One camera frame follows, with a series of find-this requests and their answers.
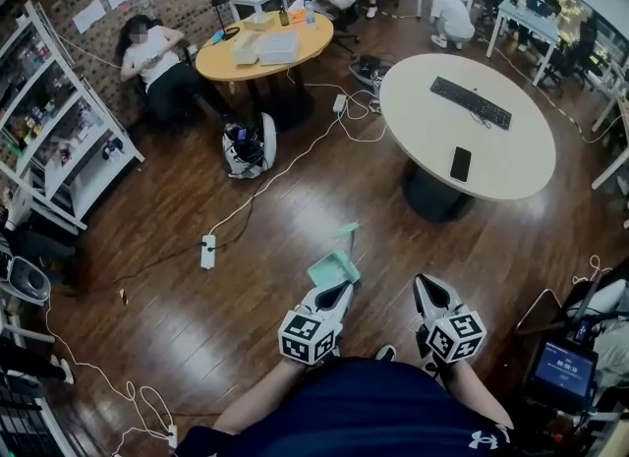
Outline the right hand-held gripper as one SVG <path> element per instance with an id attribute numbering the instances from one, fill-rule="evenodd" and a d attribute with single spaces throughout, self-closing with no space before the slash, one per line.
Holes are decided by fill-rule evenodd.
<path id="1" fill-rule="evenodd" d="M 448 283 L 428 274 L 417 274 L 413 284 L 417 312 L 423 319 L 432 312 L 452 311 L 462 305 L 457 291 Z M 453 364 L 475 356 L 481 349 L 486 328 L 478 312 L 466 306 L 424 324 L 416 334 L 420 356 L 433 356 Z"/>

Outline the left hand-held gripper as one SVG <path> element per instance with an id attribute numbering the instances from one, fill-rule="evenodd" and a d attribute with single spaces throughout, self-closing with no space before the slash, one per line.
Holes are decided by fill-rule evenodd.
<path id="1" fill-rule="evenodd" d="M 343 281 L 331 287 L 315 287 L 301 304 L 289 311 L 278 330 L 282 356 L 315 366 L 338 352 L 343 318 L 354 295 L 354 285 Z"/>

